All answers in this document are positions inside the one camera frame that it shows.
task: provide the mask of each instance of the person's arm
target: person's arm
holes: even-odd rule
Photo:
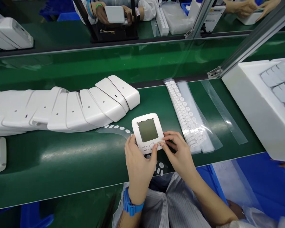
[[[135,144],[135,135],[127,139],[124,152],[129,175],[129,198],[132,204],[141,205],[146,199],[148,187],[156,167],[157,144],[152,149],[150,159],[146,159]],[[119,219],[118,228],[138,228],[142,213],[130,216],[123,211]]]
[[[166,141],[166,144],[161,143],[161,146],[175,171],[193,190],[210,225],[219,226],[230,223],[233,220],[238,220],[232,210],[206,184],[197,172],[189,146],[181,134],[175,131],[167,131],[164,132],[164,136],[163,140]],[[167,145],[172,147],[176,153],[172,153]]]

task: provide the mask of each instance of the wrist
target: wrist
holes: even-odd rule
[[[146,199],[146,196],[147,196],[147,193],[144,191],[142,192],[141,188],[137,189],[131,186],[131,184],[129,185],[129,198],[133,205],[143,204]]]

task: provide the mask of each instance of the plastic bag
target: plastic bag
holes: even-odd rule
[[[166,2],[161,7],[172,35],[184,34],[193,27],[194,19],[185,14],[179,3]]]
[[[171,97],[183,135],[191,154],[209,153],[223,145],[196,105],[186,81],[177,84],[171,78],[163,80]]]

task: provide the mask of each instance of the blue wristband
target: blue wristband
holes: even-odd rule
[[[123,192],[123,202],[123,209],[129,213],[131,217],[133,217],[136,213],[141,212],[145,203],[143,202],[141,205],[133,205],[129,197],[129,187]]]

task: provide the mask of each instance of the worker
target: worker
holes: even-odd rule
[[[226,3],[225,13],[235,13],[239,18],[245,18],[250,16],[255,10],[264,8],[262,15],[256,20],[259,21],[270,13],[281,0],[269,0],[258,6],[255,0],[245,0],[240,2],[234,2],[231,0],[224,0]]]
[[[93,0],[81,1],[88,13],[88,19],[91,24],[95,24],[96,20],[106,25],[110,24],[105,12],[106,6],[122,6],[124,14],[128,19],[128,24],[131,24],[133,21],[130,0],[103,0],[101,2],[94,2]],[[155,18],[159,4],[158,0],[135,0],[135,6],[136,16],[139,14],[141,21],[150,21]],[[84,23],[75,4],[74,7],[81,21]]]
[[[154,179],[158,145],[154,145],[151,157],[147,159],[135,144],[135,135],[127,139],[124,151],[129,182],[123,186],[122,198],[113,215],[113,228],[254,227],[239,221],[202,179],[194,166],[189,146],[179,132],[164,132],[163,141],[165,143],[160,145],[176,172],[154,177],[161,178],[161,185],[167,186],[165,190],[158,191],[151,189],[150,185]]]

